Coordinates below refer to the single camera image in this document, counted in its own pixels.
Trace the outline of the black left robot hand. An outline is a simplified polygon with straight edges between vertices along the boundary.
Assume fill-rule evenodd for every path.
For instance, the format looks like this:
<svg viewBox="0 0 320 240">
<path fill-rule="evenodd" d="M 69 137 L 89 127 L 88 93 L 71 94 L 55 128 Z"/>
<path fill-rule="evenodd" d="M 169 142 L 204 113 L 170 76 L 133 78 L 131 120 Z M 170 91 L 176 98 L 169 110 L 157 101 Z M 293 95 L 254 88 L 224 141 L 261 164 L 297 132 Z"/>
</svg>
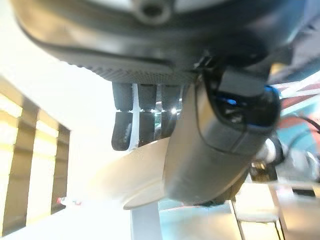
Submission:
<svg viewBox="0 0 320 240">
<path fill-rule="evenodd" d="M 319 14 L 317 0 L 12 0 L 38 47 L 113 86 L 115 150 L 133 131 L 138 156 L 159 159 L 159 179 L 133 187 L 126 209 L 170 198 L 189 206 L 231 200 L 273 134 L 281 101 L 272 64 Z"/>
</svg>

